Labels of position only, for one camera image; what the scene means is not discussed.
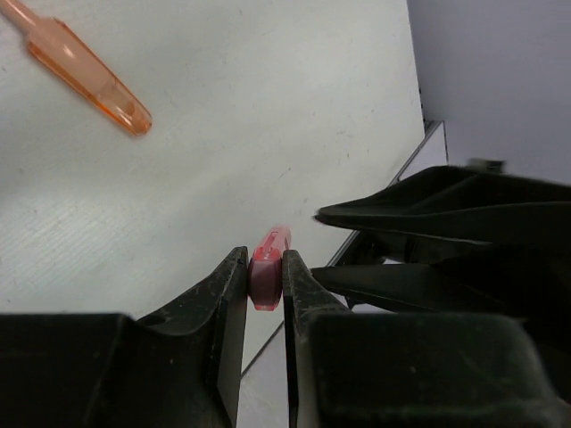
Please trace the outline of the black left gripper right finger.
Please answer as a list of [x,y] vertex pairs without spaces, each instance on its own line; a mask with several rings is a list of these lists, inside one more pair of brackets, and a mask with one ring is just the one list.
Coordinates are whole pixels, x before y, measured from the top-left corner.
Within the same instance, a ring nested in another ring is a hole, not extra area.
[[297,251],[282,262],[292,427],[567,427],[570,408],[516,321],[355,314]]

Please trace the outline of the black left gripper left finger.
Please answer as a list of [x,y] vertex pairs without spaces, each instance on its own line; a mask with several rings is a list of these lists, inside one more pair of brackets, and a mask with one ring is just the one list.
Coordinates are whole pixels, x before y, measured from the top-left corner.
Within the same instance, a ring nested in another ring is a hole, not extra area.
[[247,250],[138,320],[1,317],[4,427],[233,427],[247,307]]

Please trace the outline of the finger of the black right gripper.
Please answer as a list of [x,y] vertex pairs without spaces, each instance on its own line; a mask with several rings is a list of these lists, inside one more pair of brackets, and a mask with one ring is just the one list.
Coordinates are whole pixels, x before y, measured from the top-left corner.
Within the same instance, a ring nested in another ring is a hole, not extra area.
[[438,240],[570,247],[566,185],[474,169],[424,169],[368,197],[319,209],[329,226]]
[[316,267],[313,277],[350,306],[396,312],[468,312],[524,317],[525,305],[483,267],[454,263]]

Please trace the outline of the pink correction tape pen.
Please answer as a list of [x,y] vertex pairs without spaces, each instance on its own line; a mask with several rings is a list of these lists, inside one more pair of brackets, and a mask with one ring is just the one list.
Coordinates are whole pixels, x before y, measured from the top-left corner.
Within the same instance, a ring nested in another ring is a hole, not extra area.
[[249,263],[248,294],[258,311],[274,311],[282,295],[282,258],[291,248],[288,226],[273,226],[254,248]]

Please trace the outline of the orange correction tape pen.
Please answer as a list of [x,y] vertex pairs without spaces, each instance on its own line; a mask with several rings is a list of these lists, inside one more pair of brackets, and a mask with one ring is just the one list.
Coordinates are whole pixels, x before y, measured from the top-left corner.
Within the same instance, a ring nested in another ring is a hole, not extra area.
[[1,13],[21,31],[29,53],[99,111],[134,136],[151,129],[150,112],[65,23],[20,1],[3,1]]

